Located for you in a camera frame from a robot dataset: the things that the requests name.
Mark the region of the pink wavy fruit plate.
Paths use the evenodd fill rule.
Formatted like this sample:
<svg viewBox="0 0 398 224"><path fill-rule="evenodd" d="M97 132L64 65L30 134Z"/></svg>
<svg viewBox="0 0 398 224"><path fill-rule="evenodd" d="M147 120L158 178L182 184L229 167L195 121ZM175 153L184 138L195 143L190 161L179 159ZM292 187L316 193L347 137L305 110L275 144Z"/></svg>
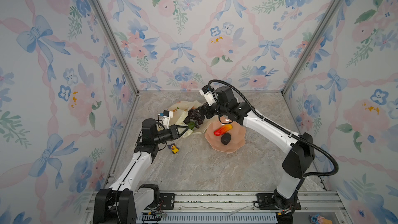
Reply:
<svg viewBox="0 0 398 224"><path fill-rule="evenodd" d="M210 123L205 138L210 146L220 152L233 153L246 144L246 129L236 122L222 124L219 120Z"/></svg>

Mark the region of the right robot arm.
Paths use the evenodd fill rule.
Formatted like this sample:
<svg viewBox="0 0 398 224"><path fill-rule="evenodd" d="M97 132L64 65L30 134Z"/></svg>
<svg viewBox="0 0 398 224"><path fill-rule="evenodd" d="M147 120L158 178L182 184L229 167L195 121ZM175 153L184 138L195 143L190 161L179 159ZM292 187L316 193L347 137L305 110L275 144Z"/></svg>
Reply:
<svg viewBox="0 0 398 224"><path fill-rule="evenodd" d="M304 174L314 160L314 149L308 145L312 138L308 136L304 142L300 141L300 134L269 120L247 100L239 102L229 86L217 89L205 86L200 89L200 94L206 100L206 103L199 107L201 118L227 117L230 121L261 134L287 154L282 163L284 173L274 190L270 205L280 210L296 209L297 194L305 180Z"/></svg>

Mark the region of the purple grape bunch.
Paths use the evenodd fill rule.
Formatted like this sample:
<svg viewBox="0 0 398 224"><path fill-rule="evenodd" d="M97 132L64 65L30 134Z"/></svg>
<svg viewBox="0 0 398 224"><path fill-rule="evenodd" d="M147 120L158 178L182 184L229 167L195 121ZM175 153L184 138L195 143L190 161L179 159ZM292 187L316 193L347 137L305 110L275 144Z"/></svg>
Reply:
<svg viewBox="0 0 398 224"><path fill-rule="evenodd" d="M191 121L196 123L195 129L198 129L204 122L202 115L198 109L190 109L188 111L188 116L190 117Z"/></svg>

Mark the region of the red yellow mango fruit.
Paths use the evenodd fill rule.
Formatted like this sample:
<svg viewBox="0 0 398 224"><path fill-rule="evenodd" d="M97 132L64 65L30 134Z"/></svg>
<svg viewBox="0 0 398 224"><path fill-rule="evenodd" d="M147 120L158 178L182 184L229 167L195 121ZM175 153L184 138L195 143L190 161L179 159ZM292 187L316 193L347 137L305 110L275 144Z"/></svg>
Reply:
<svg viewBox="0 0 398 224"><path fill-rule="evenodd" d="M233 129L231 124L222 125L220 128L214 131L215 136L223 136L224 134L228 133L230 130Z"/></svg>

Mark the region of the green apple fruit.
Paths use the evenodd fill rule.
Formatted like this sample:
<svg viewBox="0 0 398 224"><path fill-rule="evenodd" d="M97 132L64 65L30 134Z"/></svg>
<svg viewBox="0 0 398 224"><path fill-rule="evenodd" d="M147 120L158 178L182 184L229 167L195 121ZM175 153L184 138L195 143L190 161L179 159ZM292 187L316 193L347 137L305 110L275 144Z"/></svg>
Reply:
<svg viewBox="0 0 398 224"><path fill-rule="evenodd" d="M196 123L194 121L189 122L187 125L190 130L193 130L196 127Z"/></svg>

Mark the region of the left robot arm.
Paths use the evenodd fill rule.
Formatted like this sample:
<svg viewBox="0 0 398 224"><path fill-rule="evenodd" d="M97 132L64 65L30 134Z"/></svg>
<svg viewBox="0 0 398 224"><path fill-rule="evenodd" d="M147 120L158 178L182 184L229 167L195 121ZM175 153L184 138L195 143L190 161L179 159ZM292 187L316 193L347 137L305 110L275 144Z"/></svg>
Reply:
<svg viewBox="0 0 398 224"><path fill-rule="evenodd" d="M104 224L115 217L120 224L135 224L145 208L158 207L159 187L144 185L138 188L138 184L157 156L159 144L177 140L189 130L186 125L166 127L155 119L145 119L130 163L108 189L101 189L96 194L92 222Z"/></svg>

